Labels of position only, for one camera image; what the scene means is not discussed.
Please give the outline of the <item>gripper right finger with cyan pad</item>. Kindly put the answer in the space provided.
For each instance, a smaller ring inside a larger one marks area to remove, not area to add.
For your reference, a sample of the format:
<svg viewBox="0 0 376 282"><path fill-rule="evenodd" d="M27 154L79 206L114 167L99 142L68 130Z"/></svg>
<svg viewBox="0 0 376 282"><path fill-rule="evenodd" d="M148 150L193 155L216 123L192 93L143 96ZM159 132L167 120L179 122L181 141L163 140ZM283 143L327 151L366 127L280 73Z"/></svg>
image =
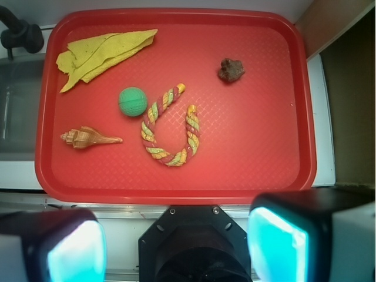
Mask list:
<svg viewBox="0 0 376 282"><path fill-rule="evenodd" d="M247 243L261 281L374 281L375 191L262 193L251 205Z"/></svg>

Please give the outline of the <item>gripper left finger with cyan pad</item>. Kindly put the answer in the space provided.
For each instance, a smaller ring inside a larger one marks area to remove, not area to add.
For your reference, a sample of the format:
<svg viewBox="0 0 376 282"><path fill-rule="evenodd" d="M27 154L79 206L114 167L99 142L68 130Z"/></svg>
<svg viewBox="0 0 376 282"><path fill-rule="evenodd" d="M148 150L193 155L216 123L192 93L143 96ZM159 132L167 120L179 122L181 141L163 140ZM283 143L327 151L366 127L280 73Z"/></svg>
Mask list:
<svg viewBox="0 0 376 282"><path fill-rule="evenodd" d="M1 281L104 281L106 262L89 210L1 213Z"/></svg>

